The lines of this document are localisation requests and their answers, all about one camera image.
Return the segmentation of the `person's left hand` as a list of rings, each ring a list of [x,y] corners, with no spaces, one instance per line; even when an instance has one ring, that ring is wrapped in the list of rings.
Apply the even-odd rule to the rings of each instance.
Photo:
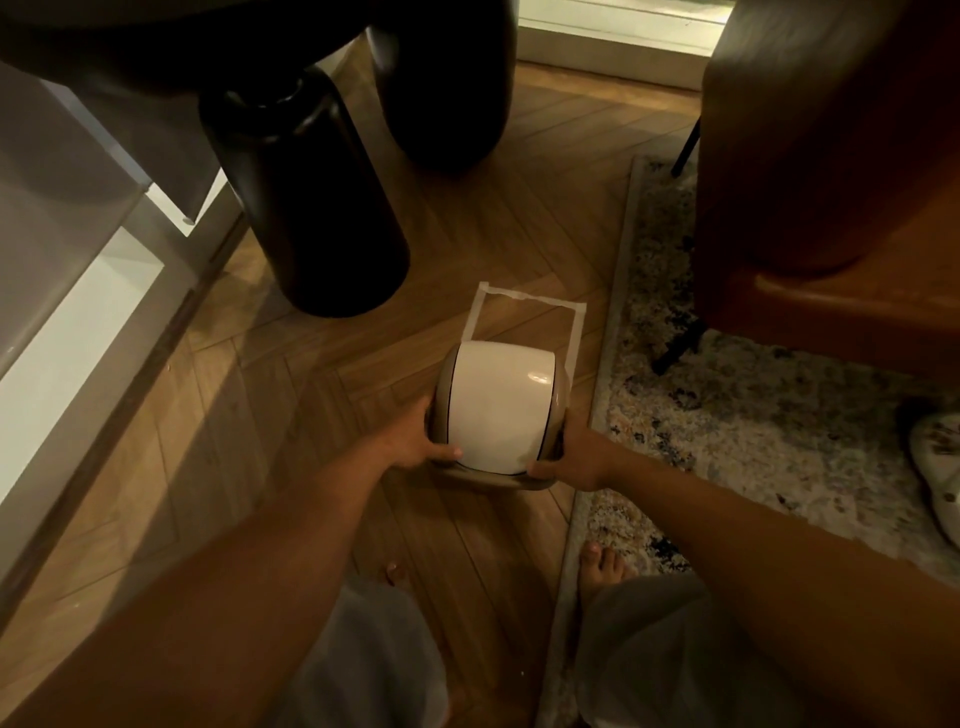
[[[430,461],[425,457],[425,445],[437,443],[430,439],[427,431],[431,405],[431,396],[422,395],[370,435],[373,447],[387,467],[413,469]]]

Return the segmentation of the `person's right hand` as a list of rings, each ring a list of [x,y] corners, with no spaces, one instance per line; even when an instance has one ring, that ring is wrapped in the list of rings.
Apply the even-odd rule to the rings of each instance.
[[[630,462],[631,452],[578,419],[568,418],[561,432],[561,453],[566,459],[566,485],[580,492],[616,489],[619,477]]]

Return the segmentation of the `beige bin with white lid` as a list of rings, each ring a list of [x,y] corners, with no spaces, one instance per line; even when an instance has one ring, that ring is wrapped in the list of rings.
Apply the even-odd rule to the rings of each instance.
[[[444,358],[427,415],[430,440],[462,450],[438,464],[450,487],[543,491],[556,479],[528,466],[558,460],[575,360],[532,346],[462,341]]]

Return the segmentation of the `person's right forearm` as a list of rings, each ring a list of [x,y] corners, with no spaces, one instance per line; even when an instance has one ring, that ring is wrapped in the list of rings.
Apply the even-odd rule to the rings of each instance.
[[[756,642],[852,717],[960,728],[960,589],[599,436],[597,482],[681,551]]]

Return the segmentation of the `person's left forearm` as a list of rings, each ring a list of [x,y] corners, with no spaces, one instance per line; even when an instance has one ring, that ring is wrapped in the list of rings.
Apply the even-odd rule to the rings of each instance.
[[[329,620],[371,493],[401,462],[363,439],[158,578],[2,728],[255,728]]]

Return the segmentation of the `person's right foot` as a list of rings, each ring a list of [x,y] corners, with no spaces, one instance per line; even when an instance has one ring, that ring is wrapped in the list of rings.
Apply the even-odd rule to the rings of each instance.
[[[613,548],[586,541],[579,556],[578,593],[582,609],[587,609],[606,588],[637,576],[638,573]]]

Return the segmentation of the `white masking tape outline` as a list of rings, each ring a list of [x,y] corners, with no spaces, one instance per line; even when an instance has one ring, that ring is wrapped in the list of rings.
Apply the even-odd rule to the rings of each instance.
[[[564,355],[563,367],[573,383],[577,377],[589,308],[585,300],[562,299],[480,281],[465,315],[460,342],[497,337],[537,317],[558,313],[556,335],[559,341],[565,342],[561,350]]]

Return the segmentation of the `patterned grey rug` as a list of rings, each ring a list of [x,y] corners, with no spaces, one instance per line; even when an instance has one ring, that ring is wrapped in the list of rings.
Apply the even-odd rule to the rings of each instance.
[[[908,434],[960,389],[709,330],[664,373],[693,312],[697,166],[631,164],[590,425],[651,455],[960,588],[960,548],[935,520]]]

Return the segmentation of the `white patterned slipper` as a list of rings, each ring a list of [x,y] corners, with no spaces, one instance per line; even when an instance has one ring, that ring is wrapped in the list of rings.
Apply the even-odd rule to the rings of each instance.
[[[907,452],[937,527],[960,551],[960,410],[918,419],[909,429]]]

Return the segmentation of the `white cabinet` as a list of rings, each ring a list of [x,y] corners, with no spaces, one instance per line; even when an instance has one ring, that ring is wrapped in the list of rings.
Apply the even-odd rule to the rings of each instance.
[[[0,62],[0,611],[240,216],[194,97],[77,93]]]

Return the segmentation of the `dark table top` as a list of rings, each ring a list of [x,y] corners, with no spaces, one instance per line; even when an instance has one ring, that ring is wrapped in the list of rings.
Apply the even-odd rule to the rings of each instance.
[[[404,0],[0,0],[0,62],[111,95],[292,82]]]

